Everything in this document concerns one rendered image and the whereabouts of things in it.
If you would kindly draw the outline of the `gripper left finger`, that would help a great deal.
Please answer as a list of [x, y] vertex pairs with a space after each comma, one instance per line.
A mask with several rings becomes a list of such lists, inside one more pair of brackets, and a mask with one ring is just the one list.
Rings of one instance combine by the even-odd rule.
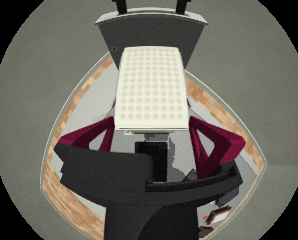
[[[106, 130], [107, 129], [107, 130]], [[89, 148], [89, 143], [106, 130], [102, 144], [98, 150], [110, 151], [115, 124], [114, 117], [110, 116], [99, 122], [83, 127], [66, 135], [58, 140], [59, 143], [69, 144], [74, 147]]]

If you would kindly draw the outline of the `grey tower with black slots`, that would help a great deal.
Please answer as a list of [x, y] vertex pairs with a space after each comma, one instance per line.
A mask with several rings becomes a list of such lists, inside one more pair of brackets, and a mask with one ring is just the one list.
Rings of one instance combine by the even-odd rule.
[[203, 31], [204, 24], [173, 17], [139, 16], [112, 20], [98, 26], [118, 69], [115, 96], [111, 103], [112, 108], [116, 105], [124, 49], [132, 46], [178, 47], [185, 82], [187, 109], [188, 106], [192, 107], [188, 97], [184, 70]]

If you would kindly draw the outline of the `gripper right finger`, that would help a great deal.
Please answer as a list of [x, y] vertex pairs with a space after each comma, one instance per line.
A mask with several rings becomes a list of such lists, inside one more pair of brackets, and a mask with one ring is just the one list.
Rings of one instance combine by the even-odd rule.
[[[197, 179], [208, 177], [219, 164], [235, 160], [246, 144], [242, 136], [209, 124], [194, 116], [190, 116], [188, 127]], [[209, 157], [201, 143], [197, 130], [214, 143], [214, 149]]]

